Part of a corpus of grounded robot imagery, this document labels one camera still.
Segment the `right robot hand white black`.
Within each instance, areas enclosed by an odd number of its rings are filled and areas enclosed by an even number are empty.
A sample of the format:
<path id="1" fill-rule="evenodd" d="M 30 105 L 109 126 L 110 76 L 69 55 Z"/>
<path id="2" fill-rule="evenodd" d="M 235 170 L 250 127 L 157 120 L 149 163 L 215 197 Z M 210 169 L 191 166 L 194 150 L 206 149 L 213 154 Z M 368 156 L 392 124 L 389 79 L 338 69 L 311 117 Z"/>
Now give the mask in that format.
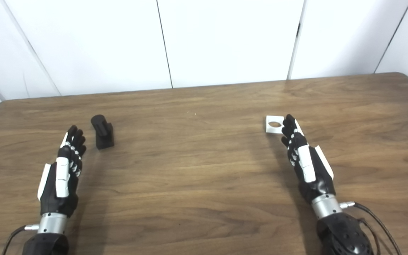
<path id="1" fill-rule="evenodd" d="M 281 141 L 287 149 L 288 159 L 299 180 L 299 192 L 305 201 L 311 203 L 322 195 L 336 195 L 334 173 L 322 149 L 309 145 L 292 115 L 286 115 L 282 124 Z"/>

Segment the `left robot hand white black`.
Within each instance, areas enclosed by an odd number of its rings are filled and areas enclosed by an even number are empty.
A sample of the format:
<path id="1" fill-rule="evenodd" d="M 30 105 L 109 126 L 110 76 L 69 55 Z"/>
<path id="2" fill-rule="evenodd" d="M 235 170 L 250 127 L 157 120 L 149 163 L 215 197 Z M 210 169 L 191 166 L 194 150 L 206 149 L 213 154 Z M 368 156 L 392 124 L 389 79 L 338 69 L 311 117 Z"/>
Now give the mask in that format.
<path id="1" fill-rule="evenodd" d="M 64 135 L 55 162 L 45 164 L 38 188 L 40 214 L 70 218 L 78 206 L 78 181 L 86 152 L 84 132 L 72 125 Z"/>

